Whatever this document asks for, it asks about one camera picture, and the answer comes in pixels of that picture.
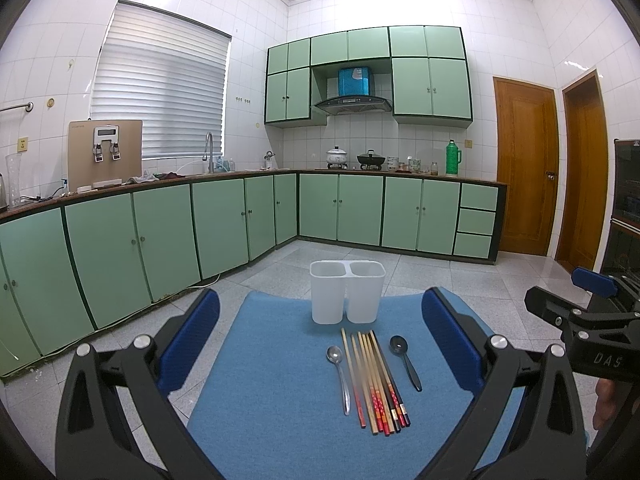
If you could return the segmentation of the person's right hand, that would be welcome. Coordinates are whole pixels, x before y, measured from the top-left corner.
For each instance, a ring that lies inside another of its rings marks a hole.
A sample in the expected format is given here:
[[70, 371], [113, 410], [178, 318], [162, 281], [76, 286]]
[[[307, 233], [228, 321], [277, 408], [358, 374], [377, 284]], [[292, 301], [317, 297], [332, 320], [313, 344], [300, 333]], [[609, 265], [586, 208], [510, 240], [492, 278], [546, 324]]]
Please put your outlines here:
[[600, 378], [596, 385], [597, 402], [594, 408], [592, 426], [600, 431], [616, 412], [616, 383], [609, 379]]

